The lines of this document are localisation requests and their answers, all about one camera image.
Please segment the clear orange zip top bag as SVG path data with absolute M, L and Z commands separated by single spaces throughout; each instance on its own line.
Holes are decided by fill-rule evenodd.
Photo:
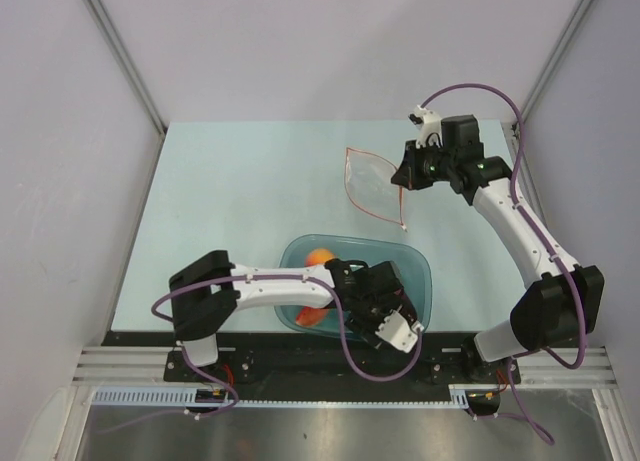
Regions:
M 391 183 L 396 170 L 393 163 L 376 153 L 346 148 L 343 179 L 350 203 L 368 216 L 397 225 L 407 232 L 404 192 Z

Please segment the toy watermelon slice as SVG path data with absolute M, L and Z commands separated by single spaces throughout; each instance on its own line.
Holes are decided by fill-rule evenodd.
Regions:
M 299 327 L 312 328 L 321 324 L 331 312 L 327 308 L 303 307 L 295 318 L 295 323 Z

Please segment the blue transparent plastic tub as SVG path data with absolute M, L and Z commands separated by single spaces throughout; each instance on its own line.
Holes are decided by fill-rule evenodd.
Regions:
M 426 258 L 416 249 L 393 242 L 364 238 L 308 234 L 293 240 L 284 250 L 279 267 L 304 267 L 305 258 L 316 248 L 326 248 L 341 260 L 359 260 L 369 266 L 392 261 L 405 292 L 415 306 L 421 323 L 427 327 L 431 317 L 432 278 Z M 295 318 L 302 306 L 276 306 L 275 314 L 280 322 L 294 331 L 325 337 L 339 337 L 339 318 L 331 310 L 326 319 L 312 328 L 299 327 Z

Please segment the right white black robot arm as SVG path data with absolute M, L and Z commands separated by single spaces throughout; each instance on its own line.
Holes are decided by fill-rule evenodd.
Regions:
M 392 184 L 415 191 L 447 182 L 493 228 L 522 277 L 525 292 L 509 317 L 465 340 L 463 374 L 473 382 L 493 375 L 498 362 L 575 340 L 578 368 L 594 330 L 605 279 L 595 266 L 583 266 L 541 225 L 514 185 L 515 173 L 503 158 L 488 157 L 472 115 L 443 118 L 418 107 L 409 116 L 418 128 L 406 142 Z

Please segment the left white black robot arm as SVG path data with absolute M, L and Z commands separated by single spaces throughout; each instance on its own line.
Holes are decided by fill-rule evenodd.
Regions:
M 259 307 L 301 306 L 335 310 L 339 325 L 373 347 L 409 353 L 424 326 L 396 266 L 331 259 L 302 268 L 263 269 L 234 264 L 212 251 L 169 279 L 176 340 L 197 379 L 221 368 L 216 335 L 234 313 Z

